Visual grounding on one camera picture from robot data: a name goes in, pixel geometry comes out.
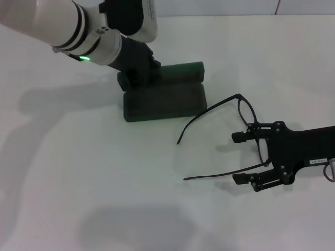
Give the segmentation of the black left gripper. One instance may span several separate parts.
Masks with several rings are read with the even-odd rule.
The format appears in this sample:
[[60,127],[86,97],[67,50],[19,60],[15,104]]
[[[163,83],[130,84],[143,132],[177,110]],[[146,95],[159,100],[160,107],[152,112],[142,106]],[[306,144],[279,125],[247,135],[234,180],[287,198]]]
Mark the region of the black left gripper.
[[144,87],[149,81],[149,72],[161,67],[153,52],[143,42],[121,38],[121,49],[116,59],[108,65],[119,71],[117,81],[124,92],[131,87]]

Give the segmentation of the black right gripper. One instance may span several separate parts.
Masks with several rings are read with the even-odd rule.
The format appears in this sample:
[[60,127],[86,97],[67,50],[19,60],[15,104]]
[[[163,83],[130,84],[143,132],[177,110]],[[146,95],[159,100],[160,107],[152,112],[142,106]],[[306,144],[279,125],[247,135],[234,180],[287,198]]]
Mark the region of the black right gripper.
[[250,183],[255,192],[291,185],[305,167],[328,165],[334,159],[334,126],[293,131],[283,121],[249,123],[246,132],[232,134],[235,143],[265,139],[273,169],[232,175],[237,185]]

